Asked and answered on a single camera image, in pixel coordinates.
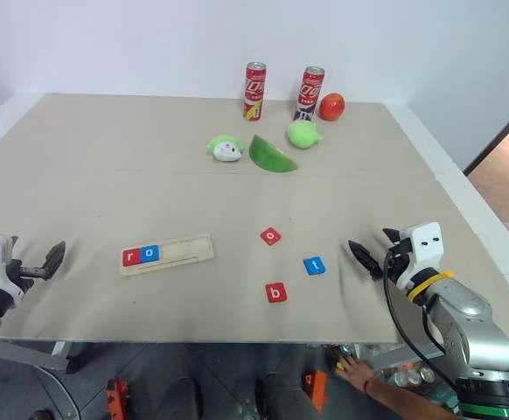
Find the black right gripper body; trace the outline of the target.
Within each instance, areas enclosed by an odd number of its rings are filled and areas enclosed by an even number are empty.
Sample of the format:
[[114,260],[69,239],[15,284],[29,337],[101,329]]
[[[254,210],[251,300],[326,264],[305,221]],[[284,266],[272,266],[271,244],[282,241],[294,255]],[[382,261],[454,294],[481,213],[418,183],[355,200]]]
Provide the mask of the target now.
[[411,240],[396,242],[387,252],[383,262],[383,277],[394,284],[408,268],[409,253],[413,250]]

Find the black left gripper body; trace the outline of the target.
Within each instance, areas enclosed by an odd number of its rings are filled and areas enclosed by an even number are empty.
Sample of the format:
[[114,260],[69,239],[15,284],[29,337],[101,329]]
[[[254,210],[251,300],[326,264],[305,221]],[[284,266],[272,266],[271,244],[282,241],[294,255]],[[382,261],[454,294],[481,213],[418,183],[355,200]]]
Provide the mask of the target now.
[[33,285],[31,278],[22,277],[22,261],[12,259],[6,266],[6,275],[23,293],[26,293]]

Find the bare person hand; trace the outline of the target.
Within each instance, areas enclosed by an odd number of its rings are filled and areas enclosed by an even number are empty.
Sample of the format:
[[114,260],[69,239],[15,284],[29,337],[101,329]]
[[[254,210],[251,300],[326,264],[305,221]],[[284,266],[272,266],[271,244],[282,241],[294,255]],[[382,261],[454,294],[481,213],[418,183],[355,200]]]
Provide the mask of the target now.
[[360,391],[364,391],[366,385],[375,378],[372,369],[358,358],[352,356],[341,357],[339,363],[342,368],[336,370],[337,375]]

